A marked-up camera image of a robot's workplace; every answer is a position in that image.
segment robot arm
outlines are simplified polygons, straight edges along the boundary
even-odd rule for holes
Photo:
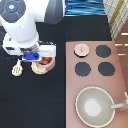
[[[64,14],[64,0],[2,0],[0,20],[7,32],[3,48],[10,55],[36,53],[39,55],[36,61],[42,57],[55,57],[55,45],[39,44],[35,21],[56,24]]]

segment black burner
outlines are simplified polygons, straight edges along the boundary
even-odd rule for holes
[[[103,76],[112,76],[115,72],[114,66],[109,62],[100,63],[98,70]]]
[[[91,68],[86,62],[79,62],[75,65],[75,72],[79,76],[87,76],[90,71]]]
[[[100,57],[106,58],[111,54],[111,49],[106,45],[99,45],[96,48],[96,54]]]

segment black surface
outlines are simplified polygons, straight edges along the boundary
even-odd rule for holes
[[[65,17],[55,26],[37,23],[37,30],[57,45],[55,68],[36,75],[23,63],[14,77],[16,60],[0,60],[0,128],[66,128],[65,42],[111,40],[106,16]]]
[[[86,62],[79,62],[75,65],[75,72],[79,76],[88,76],[91,71],[91,68]]]
[[[115,73],[115,68],[110,62],[100,63],[98,70],[103,76],[112,76]]]
[[[96,54],[102,58],[106,58],[111,55],[111,49],[106,45],[99,45],[96,48]]]

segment bowl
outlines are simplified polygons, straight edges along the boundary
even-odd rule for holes
[[[114,118],[112,97],[99,87],[87,87],[76,98],[76,112],[79,118],[91,127],[105,127]]]

